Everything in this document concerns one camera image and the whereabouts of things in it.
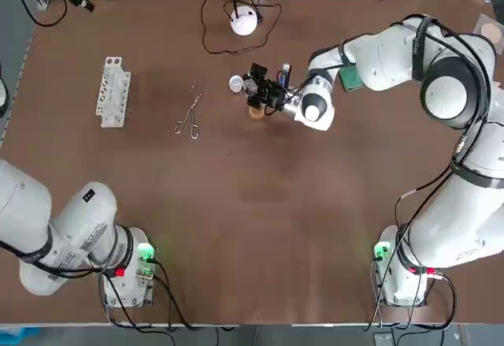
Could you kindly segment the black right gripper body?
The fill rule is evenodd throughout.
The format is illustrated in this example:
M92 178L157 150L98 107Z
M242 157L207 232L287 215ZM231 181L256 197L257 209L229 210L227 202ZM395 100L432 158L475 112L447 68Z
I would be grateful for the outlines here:
M284 87L275 80L265 79L261 83L261 102L276 110L284 100Z

